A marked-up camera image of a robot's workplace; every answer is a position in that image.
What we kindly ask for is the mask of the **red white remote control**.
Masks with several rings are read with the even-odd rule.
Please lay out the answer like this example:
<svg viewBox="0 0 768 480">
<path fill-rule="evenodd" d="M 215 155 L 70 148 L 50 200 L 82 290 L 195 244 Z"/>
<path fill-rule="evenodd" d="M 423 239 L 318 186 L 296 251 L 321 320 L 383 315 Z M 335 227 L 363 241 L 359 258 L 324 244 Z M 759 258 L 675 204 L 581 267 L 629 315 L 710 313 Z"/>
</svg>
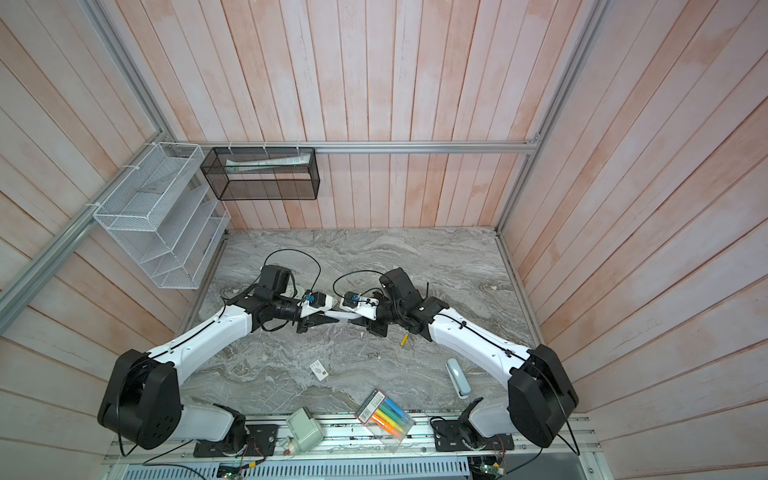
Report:
<svg viewBox="0 0 768 480">
<path fill-rule="evenodd" d="M 339 321 L 351 321 L 360 318 L 360 315 L 356 312 L 328 310 L 324 312 L 326 317 L 339 320 Z"/>
</svg>

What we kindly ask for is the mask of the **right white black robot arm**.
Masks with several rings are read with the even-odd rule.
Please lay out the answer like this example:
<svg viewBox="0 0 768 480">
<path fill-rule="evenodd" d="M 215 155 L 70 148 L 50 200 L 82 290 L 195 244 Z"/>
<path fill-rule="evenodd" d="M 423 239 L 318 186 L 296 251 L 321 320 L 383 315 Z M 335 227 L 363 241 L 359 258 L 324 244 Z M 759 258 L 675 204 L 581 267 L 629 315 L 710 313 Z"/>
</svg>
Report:
<svg viewBox="0 0 768 480">
<path fill-rule="evenodd" d="M 397 324 L 447 347 L 481 367 L 506 391 L 493 399 L 477 398 L 459 417 L 462 440 L 474 446 L 483 438 L 522 435 L 547 448 L 570 429 L 569 417 L 579 404 L 575 388 L 558 355 L 540 344 L 534 348 L 505 340 L 471 322 L 447 302 L 424 296 L 401 268 L 380 272 L 371 297 L 348 291 L 341 307 L 379 336 Z"/>
</svg>

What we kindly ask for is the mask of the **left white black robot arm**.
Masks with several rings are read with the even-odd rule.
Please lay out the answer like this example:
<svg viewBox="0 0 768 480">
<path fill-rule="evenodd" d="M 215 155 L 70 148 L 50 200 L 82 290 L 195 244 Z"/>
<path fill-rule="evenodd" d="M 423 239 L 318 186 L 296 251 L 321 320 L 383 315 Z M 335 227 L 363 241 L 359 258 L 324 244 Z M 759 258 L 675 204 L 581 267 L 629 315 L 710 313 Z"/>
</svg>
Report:
<svg viewBox="0 0 768 480">
<path fill-rule="evenodd" d="M 185 406 L 180 388 L 225 347 L 278 319 L 300 324 L 325 321 L 335 300 L 322 292 L 288 296 L 290 269 L 267 265 L 256 281 L 225 300 L 208 320 L 146 352 L 131 349 L 115 362 L 97 421 L 145 450 L 168 440 L 213 443 L 224 455 L 246 448 L 244 416 L 223 406 Z"/>
</svg>

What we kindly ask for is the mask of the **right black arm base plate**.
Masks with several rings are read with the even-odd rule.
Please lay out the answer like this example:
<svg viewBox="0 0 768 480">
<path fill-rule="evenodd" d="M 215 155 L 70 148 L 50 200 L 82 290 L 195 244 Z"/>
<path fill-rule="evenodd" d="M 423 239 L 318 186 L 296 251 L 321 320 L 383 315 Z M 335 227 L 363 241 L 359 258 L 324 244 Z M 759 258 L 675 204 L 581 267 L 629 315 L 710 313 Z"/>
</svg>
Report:
<svg viewBox="0 0 768 480">
<path fill-rule="evenodd" d="M 464 421 L 431 417 L 429 425 L 433 432 L 434 446 L 438 452 L 496 451 L 505 453 L 515 449 L 510 435 L 482 437 Z"/>
</svg>

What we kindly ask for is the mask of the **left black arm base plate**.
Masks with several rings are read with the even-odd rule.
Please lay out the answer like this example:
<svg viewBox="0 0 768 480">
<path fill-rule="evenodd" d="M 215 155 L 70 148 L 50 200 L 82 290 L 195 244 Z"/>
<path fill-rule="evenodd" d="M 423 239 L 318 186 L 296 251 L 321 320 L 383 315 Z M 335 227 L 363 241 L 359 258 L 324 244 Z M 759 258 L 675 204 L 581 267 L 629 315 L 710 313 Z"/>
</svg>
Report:
<svg viewBox="0 0 768 480">
<path fill-rule="evenodd" d="M 277 424 L 243 424 L 234 427 L 221 441 L 199 440 L 194 458 L 256 456 L 274 454 L 279 426 Z"/>
</svg>

